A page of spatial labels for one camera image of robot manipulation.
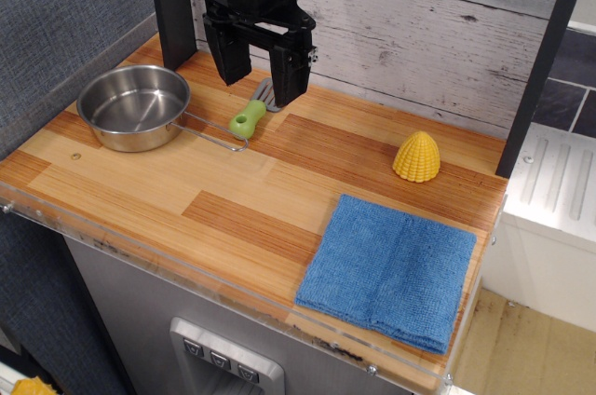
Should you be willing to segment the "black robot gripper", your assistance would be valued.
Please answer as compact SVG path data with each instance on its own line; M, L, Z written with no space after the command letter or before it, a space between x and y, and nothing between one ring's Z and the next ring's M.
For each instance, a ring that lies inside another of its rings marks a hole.
M298 0L204 0L210 53L227 86L251 72L249 43L269 53L272 90L267 105L282 108L305 94L318 48L316 23Z

